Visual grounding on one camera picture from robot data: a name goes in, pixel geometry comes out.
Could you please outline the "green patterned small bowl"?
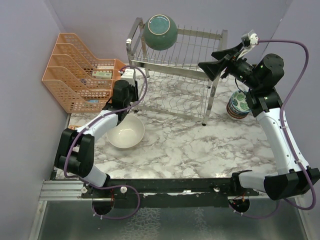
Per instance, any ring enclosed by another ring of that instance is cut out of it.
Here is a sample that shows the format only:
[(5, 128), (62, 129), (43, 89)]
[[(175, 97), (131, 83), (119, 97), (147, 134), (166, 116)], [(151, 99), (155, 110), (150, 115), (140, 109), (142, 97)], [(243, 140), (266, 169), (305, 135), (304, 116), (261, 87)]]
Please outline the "green patterned small bowl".
[(230, 108), (239, 114), (248, 114), (251, 112), (246, 100), (246, 92), (240, 90), (235, 91), (228, 102)]

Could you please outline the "large cream ceramic bowl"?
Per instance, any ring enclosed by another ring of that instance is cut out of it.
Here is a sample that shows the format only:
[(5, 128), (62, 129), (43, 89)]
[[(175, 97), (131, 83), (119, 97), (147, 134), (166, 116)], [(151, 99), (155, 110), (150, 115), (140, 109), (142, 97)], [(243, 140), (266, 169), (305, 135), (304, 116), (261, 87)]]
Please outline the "large cream ceramic bowl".
[(143, 122), (135, 115), (128, 114), (116, 127), (106, 133), (110, 144), (119, 149), (128, 149), (141, 142), (145, 135)]

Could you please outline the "large teal ceramic bowl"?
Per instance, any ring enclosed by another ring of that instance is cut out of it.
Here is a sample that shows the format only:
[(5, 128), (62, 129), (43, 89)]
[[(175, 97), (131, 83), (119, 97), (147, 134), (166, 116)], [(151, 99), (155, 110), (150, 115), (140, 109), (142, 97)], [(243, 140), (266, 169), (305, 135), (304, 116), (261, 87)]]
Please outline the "large teal ceramic bowl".
[(178, 38), (178, 28), (171, 17), (156, 14), (145, 23), (143, 37), (149, 48), (164, 51), (175, 44)]

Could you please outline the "steel two-tier dish rack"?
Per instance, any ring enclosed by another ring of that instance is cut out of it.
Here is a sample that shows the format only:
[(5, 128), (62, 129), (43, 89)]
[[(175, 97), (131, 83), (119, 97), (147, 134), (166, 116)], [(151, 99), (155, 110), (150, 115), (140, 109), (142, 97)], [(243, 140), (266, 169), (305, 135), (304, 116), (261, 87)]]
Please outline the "steel two-tier dish rack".
[(141, 85), (147, 92), (136, 110), (186, 118), (206, 126), (219, 79), (210, 80), (198, 63), (212, 62), (212, 52), (227, 48), (228, 31), (178, 26), (174, 45), (154, 50), (143, 38), (146, 26), (141, 17), (136, 18), (126, 41), (129, 63), (142, 68), (148, 80)]

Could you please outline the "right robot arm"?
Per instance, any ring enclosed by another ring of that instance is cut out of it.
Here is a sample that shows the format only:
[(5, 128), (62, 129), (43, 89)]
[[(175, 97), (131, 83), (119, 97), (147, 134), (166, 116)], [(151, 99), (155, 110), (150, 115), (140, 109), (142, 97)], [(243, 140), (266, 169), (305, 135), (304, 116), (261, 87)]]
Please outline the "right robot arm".
[(249, 88), (246, 102), (267, 136), (276, 172), (270, 175), (251, 170), (233, 173), (229, 189), (236, 196), (247, 189), (255, 189), (266, 193), (274, 201), (303, 195), (308, 191), (314, 195), (314, 185), (320, 179), (320, 171), (310, 167), (301, 154), (286, 120), (285, 104), (275, 89), (284, 76), (284, 60), (277, 54), (269, 53), (258, 65), (252, 66), (243, 57), (244, 51), (242, 44), (216, 51), (211, 54), (214, 61), (200, 62), (198, 66), (212, 81), (231, 75)]

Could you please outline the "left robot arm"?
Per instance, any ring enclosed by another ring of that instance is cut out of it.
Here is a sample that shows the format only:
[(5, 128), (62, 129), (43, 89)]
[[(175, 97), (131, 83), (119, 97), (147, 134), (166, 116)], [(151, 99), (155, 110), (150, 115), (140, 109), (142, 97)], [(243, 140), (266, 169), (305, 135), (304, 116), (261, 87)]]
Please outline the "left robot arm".
[(101, 112), (90, 122), (78, 129), (63, 130), (58, 144), (54, 166), (66, 173), (74, 174), (93, 185), (97, 196), (106, 197), (111, 190), (110, 176), (94, 165), (95, 142), (109, 130), (118, 126), (129, 109), (139, 101), (138, 83), (118, 80), (112, 97)]

